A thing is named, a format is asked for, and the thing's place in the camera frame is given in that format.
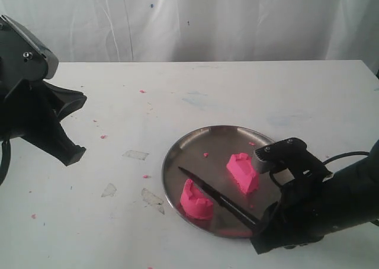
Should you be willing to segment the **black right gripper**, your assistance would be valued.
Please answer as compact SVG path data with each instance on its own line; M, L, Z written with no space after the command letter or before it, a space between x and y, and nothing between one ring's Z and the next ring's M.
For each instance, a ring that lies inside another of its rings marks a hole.
M355 226L355 165L333 174L293 178L281 187L279 202L264 211L250 238L257 254L318 242Z

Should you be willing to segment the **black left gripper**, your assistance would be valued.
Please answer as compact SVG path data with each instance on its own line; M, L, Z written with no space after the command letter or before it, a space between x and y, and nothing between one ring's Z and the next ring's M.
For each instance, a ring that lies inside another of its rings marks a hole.
M1 140L26 135L26 141L69 166L86 148L68 138L60 121L80 110L87 97L44 82L58 64L50 52L1 53Z

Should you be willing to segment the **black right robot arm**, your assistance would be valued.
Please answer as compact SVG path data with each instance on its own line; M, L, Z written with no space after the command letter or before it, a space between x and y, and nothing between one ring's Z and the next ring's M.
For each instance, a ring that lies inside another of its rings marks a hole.
M337 172L292 137L254 151L253 167L280 189L250 241L257 254L321 241L378 219L378 145Z

